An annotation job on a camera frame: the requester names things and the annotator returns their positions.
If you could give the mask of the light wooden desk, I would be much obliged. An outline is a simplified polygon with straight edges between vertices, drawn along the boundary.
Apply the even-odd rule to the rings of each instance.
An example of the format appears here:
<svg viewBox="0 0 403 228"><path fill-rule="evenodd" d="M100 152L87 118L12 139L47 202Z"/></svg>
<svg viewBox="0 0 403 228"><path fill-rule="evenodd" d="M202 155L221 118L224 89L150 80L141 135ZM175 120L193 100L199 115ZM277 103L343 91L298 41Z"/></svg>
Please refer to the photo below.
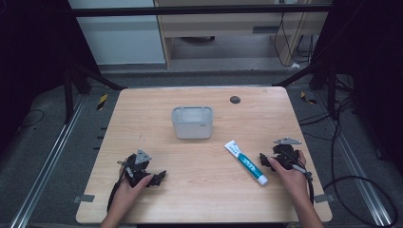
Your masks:
<svg viewBox="0 0 403 228"><path fill-rule="evenodd" d="M153 0L156 7L324 4L331 0ZM319 35L327 12L160 15L164 57L171 63L174 40L183 37L268 34L280 61L288 65L305 35Z"/></svg>

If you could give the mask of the grey plastic storage box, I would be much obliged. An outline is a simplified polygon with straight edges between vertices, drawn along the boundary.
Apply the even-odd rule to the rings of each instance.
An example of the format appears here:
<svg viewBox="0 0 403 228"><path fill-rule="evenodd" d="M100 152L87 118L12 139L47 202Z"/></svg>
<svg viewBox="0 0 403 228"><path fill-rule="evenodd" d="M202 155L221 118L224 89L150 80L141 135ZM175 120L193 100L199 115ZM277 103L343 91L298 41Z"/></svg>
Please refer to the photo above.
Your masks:
<svg viewBox="0 0 403 228"><path fill-rule="evenodd" d="M176 137L181 140L209 139L213 133L213 117L209 106L178 106L171 113Z"/></svg>

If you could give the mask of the person's left hand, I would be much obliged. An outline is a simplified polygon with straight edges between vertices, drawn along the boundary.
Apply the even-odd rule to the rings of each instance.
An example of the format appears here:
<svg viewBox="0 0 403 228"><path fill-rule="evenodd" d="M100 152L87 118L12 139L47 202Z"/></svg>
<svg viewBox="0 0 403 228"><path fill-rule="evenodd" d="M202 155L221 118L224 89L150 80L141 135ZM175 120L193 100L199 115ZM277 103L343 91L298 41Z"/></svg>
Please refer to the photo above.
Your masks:
<svg viewBox="0 0 403 228"><path fill-rule="evenodd" d="M136 198L140 196L152 178L152 175L144 177L135 187L131 187L127 180L123 180L115 193L108 213L116 218L122 218L133 207Z"/></svg>

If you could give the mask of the black horizontal frame bar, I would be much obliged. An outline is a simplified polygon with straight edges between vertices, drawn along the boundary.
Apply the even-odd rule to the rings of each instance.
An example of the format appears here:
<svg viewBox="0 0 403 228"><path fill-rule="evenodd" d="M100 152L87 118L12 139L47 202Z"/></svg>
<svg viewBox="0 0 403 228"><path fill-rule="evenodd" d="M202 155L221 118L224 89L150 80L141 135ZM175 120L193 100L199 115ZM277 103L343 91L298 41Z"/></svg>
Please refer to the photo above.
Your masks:
<svg viewBox="0 0 403 228"><path fill-rule="evenodd" d="M234 5L234 6L188 6L117 9L72 9L76 17L97 16L146 16L146 15L192 15L192 14L232 14L232 13L277 13L277 12L324 12L333 4L302 5Z"/></svg>

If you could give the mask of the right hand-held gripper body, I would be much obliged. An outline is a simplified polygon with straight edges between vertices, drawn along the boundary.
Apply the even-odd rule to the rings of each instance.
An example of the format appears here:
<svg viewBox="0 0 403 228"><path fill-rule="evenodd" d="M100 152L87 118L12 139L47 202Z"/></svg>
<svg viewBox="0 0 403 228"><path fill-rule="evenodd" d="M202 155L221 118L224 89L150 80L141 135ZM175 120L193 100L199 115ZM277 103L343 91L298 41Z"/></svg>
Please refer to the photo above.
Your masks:
<svg viewBox="0 0 403 228"><path fill-rule="evenodd" d="M291 170L298 165L299 153L294 149L293 144L301 144L301 141L286 137L274 140L274 143L276 145L273 147L273 152L283 168Z"/></svg>

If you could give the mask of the dark curtain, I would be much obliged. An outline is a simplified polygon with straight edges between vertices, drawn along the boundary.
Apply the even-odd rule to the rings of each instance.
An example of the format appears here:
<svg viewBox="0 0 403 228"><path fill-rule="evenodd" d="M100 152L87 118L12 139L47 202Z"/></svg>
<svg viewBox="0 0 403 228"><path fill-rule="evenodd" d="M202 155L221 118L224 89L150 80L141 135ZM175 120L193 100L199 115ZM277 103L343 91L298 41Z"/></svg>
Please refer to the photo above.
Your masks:
<svg viewBox="0 0 403 228"><path fill-rule="evenodd" d="M0 0L0 153L33 99L63 83L64 53L53 38L80 65L99 71L76 18L52 14L70 9L68 0Z"/></svg>
<svg viewBox="0 0 403 228"><path fill-rule="evenodd" d="M378 149L403 176L403 0L333 0L316 52L336 47L336 72L354 79L354 98Z"/></svg>

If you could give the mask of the black upright stand post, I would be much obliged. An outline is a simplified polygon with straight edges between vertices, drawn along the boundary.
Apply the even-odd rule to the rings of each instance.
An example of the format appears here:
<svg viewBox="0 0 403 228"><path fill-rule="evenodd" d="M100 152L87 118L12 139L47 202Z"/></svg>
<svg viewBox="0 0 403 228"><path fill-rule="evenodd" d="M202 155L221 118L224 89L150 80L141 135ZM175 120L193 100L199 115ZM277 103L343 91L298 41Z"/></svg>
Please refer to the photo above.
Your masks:
<svg viewBox="0 0 403 228"><path fill-rule="evenodd" d="M65 106L66 106L66 118L65 123L67 124L74 112L73 107L73 96L72 96L72 82L69 77L69 69L67 68L64 72L64 91L65 91Z"/></svg>

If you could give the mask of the black diagonal frame strut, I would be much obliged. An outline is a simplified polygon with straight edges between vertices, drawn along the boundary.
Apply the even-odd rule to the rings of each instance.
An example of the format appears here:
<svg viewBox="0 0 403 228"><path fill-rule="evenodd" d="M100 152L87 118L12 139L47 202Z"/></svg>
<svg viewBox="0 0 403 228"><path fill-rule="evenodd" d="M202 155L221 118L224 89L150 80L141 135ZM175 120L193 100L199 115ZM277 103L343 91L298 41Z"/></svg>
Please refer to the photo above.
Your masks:
<svg viewBox="0 0 403 228"><path fill-rule="evenodd" d="M287 87L293 82L301 79L302 77L308 75L308 74L314 74L320 72L322 69L325 69L329 67L331 64L328 61L325 60L315 60L313 61L309 66L306 68L300 70L296 74L292 75L291 77L274 84L274 86L281 86L281 87Z"/></svg>
<svg viewBox="0 0 403 228"><path fill-rule="evenodd" d="M123 90L125 86L117 85L108 79L104 78L100 73L84 67L75 61L69 61L65 75L65 88L71 89L72 85L82 94L87 94L91 90L91 86L86 78L89 77L95 81L107 86L113 90Z"/></svg>

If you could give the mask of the person's right hand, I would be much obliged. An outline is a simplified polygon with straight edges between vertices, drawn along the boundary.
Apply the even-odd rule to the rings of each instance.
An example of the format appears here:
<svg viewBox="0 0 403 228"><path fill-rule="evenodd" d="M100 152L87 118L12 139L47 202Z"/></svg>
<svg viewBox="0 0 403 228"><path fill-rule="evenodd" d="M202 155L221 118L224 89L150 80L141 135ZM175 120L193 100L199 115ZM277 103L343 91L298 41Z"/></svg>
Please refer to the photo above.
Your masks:
<svg viewBox="0 0 403 228"><path fill-rule="evenodd" d="M269 158L269 162L278 173L285 189L290 194L294 204L303 201L311 204L308 194L307 180L305 176L295 169L286 170L274 158Z"/></svg>

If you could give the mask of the white and teal toothpaste tube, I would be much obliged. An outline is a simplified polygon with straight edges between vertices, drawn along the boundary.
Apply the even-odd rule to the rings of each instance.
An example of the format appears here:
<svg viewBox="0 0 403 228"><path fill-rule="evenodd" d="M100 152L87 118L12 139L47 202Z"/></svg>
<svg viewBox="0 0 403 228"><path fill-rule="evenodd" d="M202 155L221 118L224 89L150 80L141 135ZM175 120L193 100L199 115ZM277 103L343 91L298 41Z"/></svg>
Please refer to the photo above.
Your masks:
<svg viewBox="0 0 403 228"><path fill-rule="evenodd" d="M224 148L238 160L238 162L261 186L264 186L269 182L269 180L263 175L257 166L241 151L238 144L234 140L226 143Z"/></svg>

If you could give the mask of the grey tape piece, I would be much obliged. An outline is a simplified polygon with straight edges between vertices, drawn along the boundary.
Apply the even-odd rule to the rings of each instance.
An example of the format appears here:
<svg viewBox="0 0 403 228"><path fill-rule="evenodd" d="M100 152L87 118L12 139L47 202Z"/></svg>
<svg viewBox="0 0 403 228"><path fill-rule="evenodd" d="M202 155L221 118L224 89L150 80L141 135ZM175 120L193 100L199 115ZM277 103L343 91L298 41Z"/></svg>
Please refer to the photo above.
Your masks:
<svg viewBox="0 0 403 228"><path fill-rule="evenodd" d="M81 196L75 196L72 200L74 203L80 203L80 202L93 202L95 199L95 196L93 195L81 195Z"/></svg>
<svg viewBox="0 0 403 228"><path fill-rule="evenodd" d="M333 194L329 194L329 195L321 194L321 195L314 196L315 203L321 203L324 201L332 202L334 200L335 200L335 197Z"/></svg>

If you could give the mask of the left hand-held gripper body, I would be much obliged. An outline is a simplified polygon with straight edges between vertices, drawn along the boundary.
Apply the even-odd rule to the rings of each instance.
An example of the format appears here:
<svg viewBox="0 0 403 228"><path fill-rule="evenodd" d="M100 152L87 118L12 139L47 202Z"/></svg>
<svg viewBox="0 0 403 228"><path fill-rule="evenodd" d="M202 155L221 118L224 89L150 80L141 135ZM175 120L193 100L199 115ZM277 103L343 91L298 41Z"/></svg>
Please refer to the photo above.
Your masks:
<svg viewBox="0 0 403 228"><path fill-rule="evenodd" d="M136 153L130 155L125 161L118 161L118 164L123 168L118 184L123 180L128 180L131 187L135 187L141 179L148 176L145 171L152 157L146 154L141 148Z"/></svg>

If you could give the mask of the aluminium floor rail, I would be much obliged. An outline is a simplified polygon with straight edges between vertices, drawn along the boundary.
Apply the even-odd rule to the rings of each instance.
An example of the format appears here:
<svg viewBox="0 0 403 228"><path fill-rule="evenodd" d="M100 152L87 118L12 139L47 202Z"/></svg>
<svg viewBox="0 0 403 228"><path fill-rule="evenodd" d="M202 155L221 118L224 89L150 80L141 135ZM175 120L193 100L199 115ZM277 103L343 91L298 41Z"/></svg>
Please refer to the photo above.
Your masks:
<svg viewBox="0 0 403 228"><path fill-rule="evenodd" d="M368 207L370 214L376 226L386 228L393 223L393 218L387 212L387 209L380 196L377 194L375 186L367 181L367 175L357 160L352 147L342 133L339 121L333 117L327 118L327 123L335 132L332 148L337 148L346 162L350 173L354 176L355 184Z"/></svg>
<svg viewBox="0 0 403 228"><path fill-rule="evenodd" d="M86 101L86 95L79 95L73 112L69 120L63 125L54 145L52 146L45 163L43 164L35 182L31 186L28 195L23 204L20 206L16 215L10 223L10 228L26 228L29 219L41 198L44 189L48 183L53 169L64 151L67 140L82 112L83 105Z"/></svg>

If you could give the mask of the white cabinet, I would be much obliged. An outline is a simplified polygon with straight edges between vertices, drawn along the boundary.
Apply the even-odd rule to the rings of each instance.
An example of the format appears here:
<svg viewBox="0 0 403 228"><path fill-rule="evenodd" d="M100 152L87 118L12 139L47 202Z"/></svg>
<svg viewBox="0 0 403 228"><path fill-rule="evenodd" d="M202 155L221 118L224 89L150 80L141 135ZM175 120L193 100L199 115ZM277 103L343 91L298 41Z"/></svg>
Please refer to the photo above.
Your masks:
<svg viewBox="0 0 403 228"><path fill-rule="evenodd" d="M68 0L74 10L147 8L153 0ZM78 23L100 66L164 64L157 18L148 16L79 17Z"/></svg>

